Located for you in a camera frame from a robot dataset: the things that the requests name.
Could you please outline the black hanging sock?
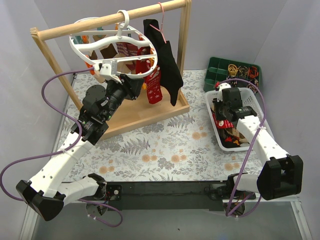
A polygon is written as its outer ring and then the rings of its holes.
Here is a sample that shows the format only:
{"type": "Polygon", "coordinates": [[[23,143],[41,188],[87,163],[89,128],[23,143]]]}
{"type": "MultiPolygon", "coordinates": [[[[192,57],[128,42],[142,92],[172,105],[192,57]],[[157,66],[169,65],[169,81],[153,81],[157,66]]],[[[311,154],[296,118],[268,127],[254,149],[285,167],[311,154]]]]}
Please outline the black hanging sock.
{"type": "Polygon", "coordinates": [[[178,99],[178,92],[184,85],[183,78],[173,57],[169,40],[164,40],[158,29],[159,23],[156,19],[143,20],[144,35],[152,42],[157,53],[157,65],[160,67],[160,85],[164,87],[170,95],[170,103],[175,106],[178,99]]]}

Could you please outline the white round clip hanger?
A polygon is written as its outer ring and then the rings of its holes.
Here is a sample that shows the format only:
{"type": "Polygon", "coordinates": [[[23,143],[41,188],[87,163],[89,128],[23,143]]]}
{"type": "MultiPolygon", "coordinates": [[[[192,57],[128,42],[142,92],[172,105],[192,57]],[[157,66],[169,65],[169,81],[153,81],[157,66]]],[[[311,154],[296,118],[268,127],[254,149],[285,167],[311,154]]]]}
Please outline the white round clip hanger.
{"type": "Polygon", "coordinates": [[[100,83],[118,82],[121,74],[133,80],[145,78],[160,69],[151,40],[129,25],[126,10],[118,12],[124,21],[117,23],[114,30],[98,27],[69,36],[70,47],[92,68],[91,75],[100,83]]]}

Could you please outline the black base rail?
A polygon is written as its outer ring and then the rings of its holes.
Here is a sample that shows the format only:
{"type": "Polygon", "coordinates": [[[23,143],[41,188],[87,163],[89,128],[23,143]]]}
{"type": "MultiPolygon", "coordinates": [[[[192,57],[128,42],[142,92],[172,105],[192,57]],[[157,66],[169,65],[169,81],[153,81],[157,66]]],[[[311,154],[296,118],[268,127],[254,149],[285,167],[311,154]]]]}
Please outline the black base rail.
{"type": "Polygon", "coordinates": [[[118,181],[109,182],[98,199],[122,210],[223,211],[232,187],[223,181],[118,181]]]}

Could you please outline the wooden clothes rack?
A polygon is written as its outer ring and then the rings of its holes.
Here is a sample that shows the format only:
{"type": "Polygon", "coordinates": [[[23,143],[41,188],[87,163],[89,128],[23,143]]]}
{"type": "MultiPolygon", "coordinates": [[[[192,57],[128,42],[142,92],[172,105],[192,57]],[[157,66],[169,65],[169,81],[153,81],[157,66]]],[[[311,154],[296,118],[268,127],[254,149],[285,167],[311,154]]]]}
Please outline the wooden clothes rack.
{"type": "MultiPolygon", "coordinates": [[[[163,2],[162,4],[158,3],[128,11],[129,18],[133,20],[158,14],[163,11],[166,12],[181,9],[177,51],[177,66],[180,72],[184,70],[191,5],[192,2],[190,0],[171,0],[163,2]]],[[[69,36],[71,34],[81,35],[83,31],[116,24],[123,22],[124,20],[125,17],[122,13],[114,13],[86,20],[84,22],[67,24],[42,31],[39,31],[34,27],[30,29],[30,34],[54,73],[60,74],[62,69],[46,44],[47,40],[69,36]]],[[[181,91],[178,92],[177,104],[175,106],[170,104],[169,94],[167,92],[164,93],[164,99],[155,105],[148,103],[147,94],[144,92],[134,101],[124,101],[109,121],[109,129],[102,138],[107,139],[134,129],[145,127],[147,125],[187,113],[189,109],[190,106],[181,91]]]]}

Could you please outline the green compartment tray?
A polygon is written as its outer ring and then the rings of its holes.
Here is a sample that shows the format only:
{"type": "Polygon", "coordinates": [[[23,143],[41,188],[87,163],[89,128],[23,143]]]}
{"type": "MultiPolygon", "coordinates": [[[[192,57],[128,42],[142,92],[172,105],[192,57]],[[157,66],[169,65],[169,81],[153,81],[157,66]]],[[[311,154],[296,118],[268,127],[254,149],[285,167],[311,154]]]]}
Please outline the green compartment tray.
{"type": "Polygon", "coordinates": [[[262,69],[253,63],[212,56],[207,66],[203,90],[213,91],[218,83],[234,78],[249,81],[259,88],[262,81],[262,69]]]}

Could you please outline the floral table mat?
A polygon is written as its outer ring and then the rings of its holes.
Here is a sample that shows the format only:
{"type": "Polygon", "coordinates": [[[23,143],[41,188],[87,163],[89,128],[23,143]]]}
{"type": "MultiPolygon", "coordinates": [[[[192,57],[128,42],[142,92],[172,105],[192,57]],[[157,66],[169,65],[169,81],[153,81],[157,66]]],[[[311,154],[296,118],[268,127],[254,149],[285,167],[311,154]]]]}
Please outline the floral table mat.
{"type": "Polygon", "coordinates": [[[183,73],[188,113],[99,141],[65,177],[73,182],[95,173],[107,181],[223,181],[238,173],[259,174],[252,152],[226,152],[218,145],[203,90],[204,70],[183,73]]]}

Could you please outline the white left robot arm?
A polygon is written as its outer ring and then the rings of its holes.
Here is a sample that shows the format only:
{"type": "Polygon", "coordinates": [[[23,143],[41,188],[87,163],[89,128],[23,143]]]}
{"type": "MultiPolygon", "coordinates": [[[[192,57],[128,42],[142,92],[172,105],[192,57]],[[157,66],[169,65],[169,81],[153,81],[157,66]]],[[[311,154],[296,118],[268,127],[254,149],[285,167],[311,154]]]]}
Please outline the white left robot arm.
{"type": "Polygon", "coordinates": [[[101,200],[106,196],[106,180],[96,173],[80,180],[64,183],[73,166],[88,152],[109,128],[107,121],[127,100],[140,95],[144,78],[131,78],[120,74],[120,81],[109,80],[106,86],[93,85],[82,100],[77,123],[75,123],[60,148],[30,180],[20,180],[16,190],[21,198],[45,221],[54,219],[64,206],[84,197],[101,200]]]}

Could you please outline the white plastic basket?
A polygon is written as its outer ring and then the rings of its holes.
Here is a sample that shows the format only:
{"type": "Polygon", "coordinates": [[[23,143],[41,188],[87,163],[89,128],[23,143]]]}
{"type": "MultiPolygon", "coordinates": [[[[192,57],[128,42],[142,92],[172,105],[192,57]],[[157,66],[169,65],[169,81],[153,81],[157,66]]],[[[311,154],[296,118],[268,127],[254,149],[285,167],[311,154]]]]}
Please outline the white plastic basket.
{"type": "MultiPolygon", "coordinates": [[[[244,107],[252,107],[253,110],[257,113],[257,116],[259,117],[259,120],[262,121],[263,119],[263,110],[261,109],[261,106],[259,104],[259,102],[256,99],[255,94],[253,93],[253,91],[249,88],[245,88],[245,87],[240,87],[239,88],[240,94],[241,94],[241,99],[242,99],[242,103],[244,107]]],[[[204,95],[204,101],[206,103],[206,107],[209,113],[209,117],[210,117],[210,121],[213,127],[213,131],[215,134],[215,138],[217,140],[218,146],[220,147],[220,149],[222,151],[225,152],[242,152],[242,151],[247,151],[249,149],[249,144],[245,143],[242,144],[242,146],[239,147],[225,147],[222,144],[222,141],[220,139],[219,133],[218,133],[218,129],[216,127],[215,121],[214,121],[214,117],[211,111],[211,106],[212,106],[212,101],[214,98],[216,98],[218,96],[218,91],[215,90],[211,90],[205,93],[204,95]]]]}

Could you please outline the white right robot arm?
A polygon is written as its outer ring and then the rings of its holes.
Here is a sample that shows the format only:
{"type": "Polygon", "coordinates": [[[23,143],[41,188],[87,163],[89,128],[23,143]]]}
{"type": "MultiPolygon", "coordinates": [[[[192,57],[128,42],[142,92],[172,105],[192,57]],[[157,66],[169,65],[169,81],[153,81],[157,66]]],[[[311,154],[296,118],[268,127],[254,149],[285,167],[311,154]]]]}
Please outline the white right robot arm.
{"type": "Polygon", "coordinates": [[[297,195],[302,190],[303,160],[280,147],[265,129],[256,111],[244,106],[241,91],[222,83],[213,99],[215,117],[227,120],[246,138],[263,168],[259,175],[240,172],[228,177],[226,192],[237,199],[244,192],[258,193],[264,200],[297,195]]]}

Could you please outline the red christmas sock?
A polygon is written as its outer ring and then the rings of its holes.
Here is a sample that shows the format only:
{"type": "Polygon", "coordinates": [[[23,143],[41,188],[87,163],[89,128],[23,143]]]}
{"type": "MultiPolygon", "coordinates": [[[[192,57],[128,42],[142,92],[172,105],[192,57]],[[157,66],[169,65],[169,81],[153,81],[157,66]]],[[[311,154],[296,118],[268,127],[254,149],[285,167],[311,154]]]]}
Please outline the red christmas sock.
{"type": "Polygon", "coordinates": [[[160,80],[161,70],[159,66],[145,78],[147,99],[152,105],[160,102],[163,98],[160,80]]]}
{"type": "Polygon", "coordinates": [[[215,120],[215,125],[218,129],[228,129],[234,127],[234,125],[228,120],[215,120]]]}

